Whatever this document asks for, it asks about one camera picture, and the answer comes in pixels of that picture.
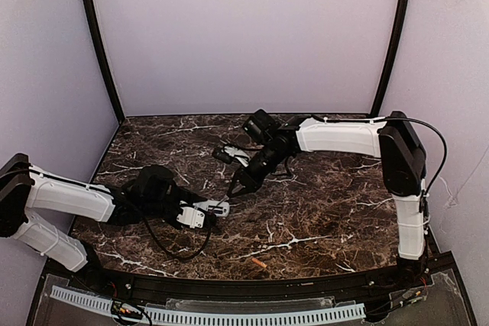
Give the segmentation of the white remote control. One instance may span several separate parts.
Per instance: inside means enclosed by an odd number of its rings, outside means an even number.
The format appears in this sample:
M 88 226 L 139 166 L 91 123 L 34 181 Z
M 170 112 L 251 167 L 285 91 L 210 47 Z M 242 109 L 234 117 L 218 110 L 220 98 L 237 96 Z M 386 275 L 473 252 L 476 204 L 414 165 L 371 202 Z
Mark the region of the white remote control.
M 203 211 L 207 215 L 226 218 L 230 212 L 230 205 L 227 201 L 206 200 L 197 202 L 193 205 L 195 209 Z

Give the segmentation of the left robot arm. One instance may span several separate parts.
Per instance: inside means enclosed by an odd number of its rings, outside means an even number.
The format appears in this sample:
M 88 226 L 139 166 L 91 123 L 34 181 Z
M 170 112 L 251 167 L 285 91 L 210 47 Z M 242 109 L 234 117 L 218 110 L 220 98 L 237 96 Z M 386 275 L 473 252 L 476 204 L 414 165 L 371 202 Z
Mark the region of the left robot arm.
M 15 154 L 1 168 L 1 236 L 19 240 L 76 273 L 94 263 L 89 245 L 69 237 L 38 214 L 64 212 L 125 226 L 161 218 L 176 229 L 210 225 L 213 200 L 178 186 L 165 166 L 143 167 L 120 187 L 79 182 L 49 173 Z

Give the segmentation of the orange battery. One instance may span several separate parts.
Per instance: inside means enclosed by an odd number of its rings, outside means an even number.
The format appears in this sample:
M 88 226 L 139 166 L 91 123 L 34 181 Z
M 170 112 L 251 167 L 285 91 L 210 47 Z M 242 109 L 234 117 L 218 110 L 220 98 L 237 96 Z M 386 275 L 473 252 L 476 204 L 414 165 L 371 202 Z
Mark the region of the orange battery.
M 266 264 L 266 263 L 264 263 L 264 262 L 262 262 L 262 261 L 260 261 L 260 260 L 259 260 L 259 259 L 257 259 L 257 258 L 252 257 L 252 258 L 251 258 L 251 261 L 252 261 L 253 263 L 255 263 L 256 265 L 260 266 L 260 267 L 261 267 L 261 268 L 263 268 L 263 269 L 266 269 L 266 268 L 267 268 L 267 264 Z

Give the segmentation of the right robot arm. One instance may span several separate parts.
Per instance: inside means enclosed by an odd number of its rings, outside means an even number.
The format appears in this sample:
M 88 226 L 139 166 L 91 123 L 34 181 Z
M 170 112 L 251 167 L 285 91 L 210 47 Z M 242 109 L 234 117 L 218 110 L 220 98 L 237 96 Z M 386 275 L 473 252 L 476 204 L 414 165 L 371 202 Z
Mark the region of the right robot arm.
M 431 178 L 416 126 L 431 130 L 442 144 L 442 161 Z M 250 115 L 242 128 L 259 148 L 236 169 L 229 197 L 258 191 L 278 166 L 287 166 L 290 158 L 300 154 L 362 158 L 366 162 L 356 170 L 376 168 L 393 199 L 399 260 L 421 260 L 426 252 L 428 197 L 448 158 L 448 144 L 438 129 L 401 111 L 376 118 L 294 115 L 280 122 L 263 109 Z

